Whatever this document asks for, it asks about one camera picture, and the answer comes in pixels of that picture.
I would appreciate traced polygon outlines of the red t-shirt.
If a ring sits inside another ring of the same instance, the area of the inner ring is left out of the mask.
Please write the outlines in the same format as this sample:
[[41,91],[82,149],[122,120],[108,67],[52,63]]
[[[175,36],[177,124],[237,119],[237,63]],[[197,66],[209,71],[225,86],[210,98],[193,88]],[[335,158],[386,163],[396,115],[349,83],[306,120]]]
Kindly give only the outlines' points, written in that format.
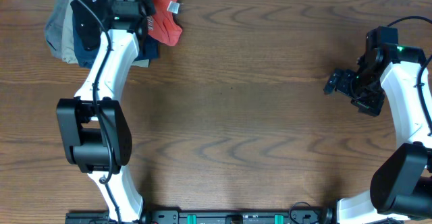
[[182,34],[173,14],[178,12],[178,0],[152,0],[155,13],[147,18],[148,34],[155,40],[168,46],[175,46]]

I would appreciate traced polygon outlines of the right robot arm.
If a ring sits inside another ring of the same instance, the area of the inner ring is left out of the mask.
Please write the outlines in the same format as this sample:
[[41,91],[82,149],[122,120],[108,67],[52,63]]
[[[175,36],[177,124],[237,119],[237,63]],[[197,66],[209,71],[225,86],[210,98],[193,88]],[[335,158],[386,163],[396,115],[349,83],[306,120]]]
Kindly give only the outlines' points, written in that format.
[[332,223],[403,223],[431,218],[430,60],[418,47],[400,45],[398,31],[379,26],[366,35],[359,69],[335,69],[323,91],[350,98],[359,112],[378,116],[388,102],[396,151],[374,173],[367,191],[338,200]]

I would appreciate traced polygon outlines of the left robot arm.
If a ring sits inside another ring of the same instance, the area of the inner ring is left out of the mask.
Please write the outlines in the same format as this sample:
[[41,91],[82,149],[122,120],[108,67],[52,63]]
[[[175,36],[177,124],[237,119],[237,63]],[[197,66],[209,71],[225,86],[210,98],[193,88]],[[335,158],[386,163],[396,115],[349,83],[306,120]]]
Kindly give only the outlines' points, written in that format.
[[151,223],[128,162],[132,135],[121,108],[132,62],[147,35],[146,0],[74,0],[97,23],[99,50],[87,79],[71,99],[60,99],[57,120],[65,157],[89,176],[105,212],[68,213],[66,223]]

